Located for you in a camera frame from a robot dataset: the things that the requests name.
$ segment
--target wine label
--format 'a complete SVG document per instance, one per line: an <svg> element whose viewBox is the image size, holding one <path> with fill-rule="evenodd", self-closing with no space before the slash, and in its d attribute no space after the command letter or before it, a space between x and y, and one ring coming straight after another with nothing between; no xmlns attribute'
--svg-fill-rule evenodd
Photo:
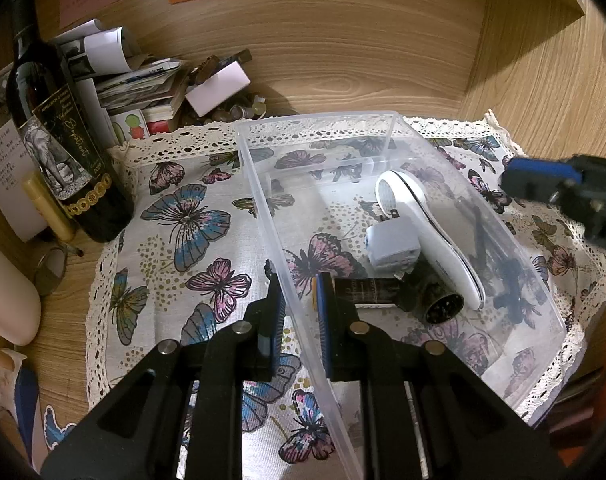
<svg viewBox="0 0 606 480"><path fill-rule="evenodd" d="M33 110L20 127L28 152L54 196L63 201L77 194L105 170L65 85Z"/></svg>

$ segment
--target butterfly print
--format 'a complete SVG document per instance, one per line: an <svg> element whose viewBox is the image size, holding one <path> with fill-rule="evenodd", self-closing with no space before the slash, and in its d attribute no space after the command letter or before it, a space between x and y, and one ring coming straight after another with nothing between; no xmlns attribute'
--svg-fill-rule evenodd
<svg viewBox="0 0 606 480"><path fill-rule="evenodd" d="M326 460L335 448L314 394L295 390L292 400L298 416L295 421L301 428L280 447L278 455L289 464L304 462L310 453L317 460Z"/></svg>
<svg viewBox="0 0 606 480"><path fill-rule="evenodd" d="M276 402L292 387L301 365L301 360L294 354L281 354L276 374L269 383L243 383L241 427L245 433L258 430L265 424L267 405Z"/></svg>
<svg viewBox="0 0 606 480"><path fill-rule="evenodd" d="M70 422L64 428L61 428L56 421L54 408L50 405L45 407L45 413L43 415L43 433L45 434L45 444L47 444L50 451L54 451L54 448L58 446L58 444L60 444L75 427L76 424Z"/></svg>
<svg viewBox="0 0 606 480"><path fill-rule="evenodd" d="M350 148L354 148L358 150L360 156L376 156L383 153L383 149L385 148L385 141L387 137L360 137L358 139L347 139L345 140L345 144ZM389 139L389 150L395 150L396 144L394 143L394 139Z"/></svg>
<svg viewBox="0 0 606 480"><path fill-rule="evenodd" d="M159 162L149 177L149 193L165 191L171 184L178 186L185 176L185 168L176 162Z"/></svg>
<svg viewBox="0 0 606 480"><path fill-rule="evenodd" d="M314 142L310 142L311 150L333 150L337 146L341 145L340 140L315 140Z"/></svg>
<svg viewBox="0 0 606 480"><path fill-rule="evenodd" d="M202 184L187 184L171 195L164 195L141 213L143 220L173 226L170 240L176 233L174 267L179 272L199 262L210 242L225 236L229 229L229 213L199 207L206 191Z"/></svg>
<svg viewBox="0 0 606 480"><path fill-rule="evenodd" d="M231 261L217 258L208 270L188 279L185 286L190 290L198 290L203 295L212 294L214 318L216 322L223 323L236 310L236 300L246 298L250 293L252 279L247 274L235 276Z"/></svg>
<svg viewBox="0 0 606 480"><path fill-rule="evenodd" d="M483 375L487 370L489 366L487 336L481 332L469 336L465 332L459 332L456 318L438 325L410 330L407 336L401 338L401 341L422 346L430 339L436 339L447 346L478 376Z"/></svg>
<svg viewBox="0 0 606 480"><path fill-rule="evenodd" d="M298 168L299 166L310 166L311 164L320 164L325 162L327 157L323 153L311 155L305 150L295 150L282 156L276 161L274 168L276 170L286 170L287 168Z"/></svg>
<svg viewBox="0 0 606 480"><path fill-rule="evenodd" d="M545 283L547 290L549 290L549 283L547 283L547 281L549 280L549 272L547 269L547 262L545 261L545 257L541 254L535 258L532 258L532 265L534 265L536 272L538 272L538 275L541 277L541 280L543 280L543 283Z"/></svg>
<svg viewBox="0 0 606 480"><path fill-rule="evenodd" d="M272 184L272 193L283 193L285 191L278 178L272 178L270 184Z"/></svg>
<svg viewBox="0 0 606 480"><path fill-rule="evenodd" d="M441 148L442 146L451 146L452 145L452 141L450 139L445 139L443 137L431 137L429 139L427 139L427 142L429 142L432 146L434 146L434 148Z"/></svg>
<svg viewBox="0 0 606 480"><path fill-rule="evenodd" d="M439 170L430 167L416 168L409 162L401 164L401 169L413 174L413 176L423 183L428 182L435 184L448 198L455 198L454 192L451 190L451 187L446 184L445 177L443 177L443 174Z"/></svg>
<svg viewBox="0 0 606 480"><path fill-rule="evenodd" d="M348 155L342 160L350 160L351 158L356 158L354 156ZM348 176L352 182L358 182L360 180L360 172L362 171L362 164L353 164L352 166L339 166L335 170L332 171L334 174L334 178L332 182L338 182L340 177L343 175Z"/></svg>
<svg viewBox="0 0 606 480"><path fill-rule="evenodd" d="M263 266L263 271L265 272L265 277L268 280L272 279L272 274L275 274L275 271L273 270L273 266L272 266L272 262L270 262L270 259L268 258L267 260L265 260L265 265Z"/></svg>
<svg viewBox="0 0 606 480"><path fill-rule="evenodd" d="M563 227L563 234L565 236L569 236L572 240L574 239L574 234L572 234L572 231L569 227L569 225L567 225L563 220L561 220L560 218L557 218L556 221L561 225L561 227Z"/></svg>
<svg viewBox="0 0 606 480"><path fill-rule="evenodd" d="M290 207L294 205L294 197L288 194L278 195L278 196L270 196L265 199L267 202L267 207L270 210L270 215L274 216L274 212L279 207ZM254 218L256 218L256 203L253 198L239 198L232 202L232 205L237 209L247 209L248 213L250 213Z"/></svg>
<svg viewBox="0 0 606 480"><path fill-rule="evenodd" d="M547 268L555 276L563 276L568 270L576 269L576 259L561 246L554 246L552 256L547 259Z"/></svg>
<svg viewBox="0 0 606 480"><path fill-rule="evenodd" d="M289 272L294 279L298 297L309 294L312 278L319 272L330 272L339 278L365 278L365 268L351 253L340 250L340 240L327 233L318 233L309 241L307 254L300 250L300 256L285 250Z"/></svg>
<svg viewBox="0 0 606 480"><path fill-rule="evenodd" d="M216 323L212 322L211 315L205 307L196 309L185 325L182 333L187 332L199 334L198 337L207 337L209 340L216 332ZM301 369L301 360L294 354L281 353L278 358L278 367L272 380L266 382L245 381L243 383L243 396L241 398L241 428L244 433L251 433L258 430L265 424L268 414L268 404L272 404L279 400L288 391L296 374ZM192 395L190 397L190 412L193 411L196 405L196 396L198 394L198 381L194 381L192 385ZM191 425L192 416L190 415L189 426ZM187 424L183 429L183 445L189 443L190 428Z"/></svg>
<svg viewBox="0 0 606 480"><path fill-rule="evenodd" d="M460 162L459 160L456 160L453 156L449 155L448 152L446 152L442 147L438 147L436 148L436 150L442 155L444 156L448 162L454 166L457 170L464 170L467 166L465 164L463 164L462 162Z"/></svg>
<svg viewBox="0 0 606 480"><path fill-rule="evenodd" d="M270 158L270 156L273 156L274 151L271 148L251 148L250 155L252 156L252 160L254 162L259 162L260 160L266 160L267 158ZM233 170L240 168L241 161L238 157L238 151L209 155L210 166L222 166L223 164L231 166Z"/></svg>
<svg viewBox="0 0 606 480"><path fill-rule="evenodd" d="M118 339L125 346L132 342L132 336L138 323L138 314L147 304L148 296L149 289L145 285L138 286L134 290L128 288L127 267L114 276L110 311L112 312L112 323L114 323L114 317L116 317Z"/></svg>
<svg viewBox="0 0 606 480"><path fill-rule="evenodd" d="M374 220L381 221L381 218L385 218L385 214L383 213L381 206L376 201L370 202L369 200L360 200L358 205Z"/></svg>
<svg viewBox="0 0 606 480"><path fill-rule="evenodd" d="M484 158L492 162L499 161L499 159L496 158L496 155L494 155L494 149L500 148L500 144L493 136L481 137L478 139L455 139L454 146L484 156Z"/></svg>
<svg viewBox="0 0 606 480"><path fill-rule="evenodd" d="M594 287L596 286L598 282L591 282L590 286L588 288L584 288L581 292L580 292L580 300L581 302L585 301L585 299L592 293L592 290L594 290Z"/></svg>
<svg viewBox="0 0 606 480"><path fill-rule="evenodd" d="M206 174L200 181L203 184L214 184L215 182L222 182L231 178L232 175L221 171L219 168L214 168L211 173Z"/></svg>
<svg viewBox="0 0 606 480"><path fill-rule="evenodd" d="M532 220L538 228L532 231L534 241L548 251L553 252L556 245L550 240L549 237L556 234L557 226L544 222L543 219L537 215L532 215Z"/></svg>
<svg viewBox="0 0 606 480"><path fill-rule="evenodd" d="M180 344L183 346L203 343L216 333L214 311L207 303L199 303L180 330Z"/></svg>
<svg viewBox="0 0 606 480"><path fill-rule="evenodd" d="M472 186L476 188L478 193L490 203L490 205L494 208L494 211L497 213L505 213L505 206L508 206L512 203L512 199L502 192L500 189L490 190L487 187L487 184L484 183L481 176L476 173L474 170L469 170L467 177L469 178Z"/></svg>
<svg viewBox="0 0 606 480"><path fill-rule="evenodd" d="M481 163L483 173L485 173L485 170L490 170L492 173L496 174L496 170L494 170L494 167L487 160L485 160L483 157L480 157L478 160Z"/></svg>
<svg viewBox="0 0 606 480"><path fill-rule="evenodd" d="M315 140L309 147L312 150L332 150L338 146L349 146L358 150L360 156L380 155L385 147L386 137L359 137L356 139ZM395 150L394 139L389 140L388 149Z"/></svg>
<svg viewBox="0 0 606 480"><path fill-rule="evenodd" d="M513 374L510 376L510 383L505 389L503 399L507 399L515 393L527 378L532 374L536 367L536 359L532 347L525 348L516 354L512 361Z"/></svg>

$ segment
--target metal bolt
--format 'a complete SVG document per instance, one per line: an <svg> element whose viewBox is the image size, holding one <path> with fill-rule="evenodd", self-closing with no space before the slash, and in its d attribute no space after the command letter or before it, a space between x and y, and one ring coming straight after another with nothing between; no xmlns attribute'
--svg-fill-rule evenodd
<svg viewBox="0 0 606 480"><path fill-rule="evenodd" d="M158 343L158 351L163 355L169 355L179 347L179 344L174 339L163 339Z"/></svg>
<svg viewBox="0 0 606 480"><path fill-rule="evenodd" d="M592 209L598 213L601 209L605 207L605 203L602 200L594 198L590 200L590 206L592 206Z"/></svg>
<svg viewBox="0 0 606 480"><path fill-rule="evenodd" d="M353 334L363 335L369 332L369 325L365 321L355 321L350 325Z"/></svg>
<svg viewBox="0 0 606 480"><path fill-rule="evenodd" d="M445 345L440 341L431 339L425 343L425 349L429 354L442 355L445 352Z"/></svg>
<svg viewBox="0 0 606 480"><path fill-rule="evenodd" d="M252 324L249 321L237 321L232 325L232 330L235 334L247 334L252 329Z"/></svg>

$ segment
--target white plug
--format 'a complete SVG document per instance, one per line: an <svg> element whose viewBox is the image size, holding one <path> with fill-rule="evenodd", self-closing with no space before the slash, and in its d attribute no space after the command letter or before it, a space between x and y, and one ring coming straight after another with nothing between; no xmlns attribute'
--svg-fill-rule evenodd
<svg viewBox="0 0 606 480"><path fill-rule="evenodd" d="M420 255L420 244L412 220L398 214L371 225L365 239L369 262L376 270L412 266Z"/></svg>

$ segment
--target elephant illustration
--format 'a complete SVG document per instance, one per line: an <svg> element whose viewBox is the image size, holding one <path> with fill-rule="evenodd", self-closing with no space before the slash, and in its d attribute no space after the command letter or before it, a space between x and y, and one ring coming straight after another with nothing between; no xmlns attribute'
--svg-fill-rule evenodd
<svg viewBox="0 0 606 480"><path fill-rule="evenodd" d="M81 187L84 186L90 178L89 174L52 135L43 129L38 121L35 122L26 124L23 140L32 158L38 162L52 190L62 192L74 183L77 183L77 186L79 184Z"/></svg>

